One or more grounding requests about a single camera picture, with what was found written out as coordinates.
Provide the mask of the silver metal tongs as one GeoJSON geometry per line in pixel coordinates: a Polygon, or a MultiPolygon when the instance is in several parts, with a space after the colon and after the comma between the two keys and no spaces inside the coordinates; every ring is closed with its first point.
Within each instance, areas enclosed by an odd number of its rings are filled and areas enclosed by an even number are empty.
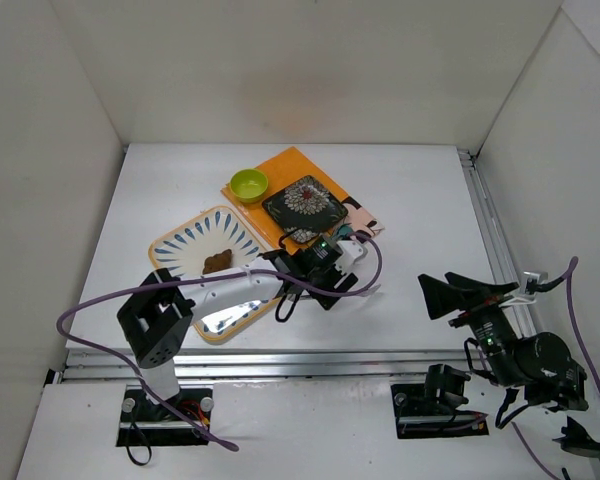
{"type": "Polygon", "coordinates": [[[317,292],[309,292],[301,294],[297,297],[299,301],[301,300],[315,300],[318,302],[337,302],[343,298],[353,298],[353,297],[368,297],[373,295],[379,290],[380,286],[375,285],[369,288],[361,288],[359,290],[351,290],[347,292],[327,292],[327,293],[317,293],[317,292]]]}

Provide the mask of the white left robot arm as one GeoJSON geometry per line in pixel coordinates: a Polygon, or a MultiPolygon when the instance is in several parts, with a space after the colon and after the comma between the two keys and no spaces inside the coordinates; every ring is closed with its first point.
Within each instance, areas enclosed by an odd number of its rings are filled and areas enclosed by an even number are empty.
{"type": "Polygon", "coordinates": [[[291,254],[272,250],[224,271],[202,275],[191,285],[164,268],[144,280],[144,290],[131,294],[117,320],[134,354],[147,396],[171,399],[180,393],[174,357],[191,324],[205,317],[252,302],[269,303],[303,293],[328,310],[357,282],[354,265],[366,248],[357,240],[333,240],[321,235],[309,247],[291,254]]]}

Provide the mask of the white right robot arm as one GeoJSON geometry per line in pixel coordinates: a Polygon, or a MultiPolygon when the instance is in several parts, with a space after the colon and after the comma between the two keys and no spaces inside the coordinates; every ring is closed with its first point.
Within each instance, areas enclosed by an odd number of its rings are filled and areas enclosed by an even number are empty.
{"type": "Polygon", "coordinates": [[[468,407],[492,416],[498,429],[525,425],[552,438],[570,454],[600,458],[600,400],[586,397],[588,375],[556,334],[515,333],[505,311],[530,303],[562,283],[544,276],[525,288],[517,282],[490,284],[448,272],[438,280],[418,277],[428,315],[450,313],[453,328],[467,327],[466,353],[483,354],[486,367],[461,371],[445,364],[429,367],[424,400],[453,412],[468,407]]]}

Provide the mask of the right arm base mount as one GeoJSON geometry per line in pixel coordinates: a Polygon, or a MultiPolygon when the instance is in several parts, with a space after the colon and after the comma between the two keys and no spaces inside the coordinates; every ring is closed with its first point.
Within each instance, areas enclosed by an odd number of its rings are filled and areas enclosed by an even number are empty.
{"type": "Polygon", "coordinates": [[[488,436],[487,415],[469,410],[464,387],[469,376],[445,364],[428,368],[423,383],[390,386],[399,440],[488,436]]]}

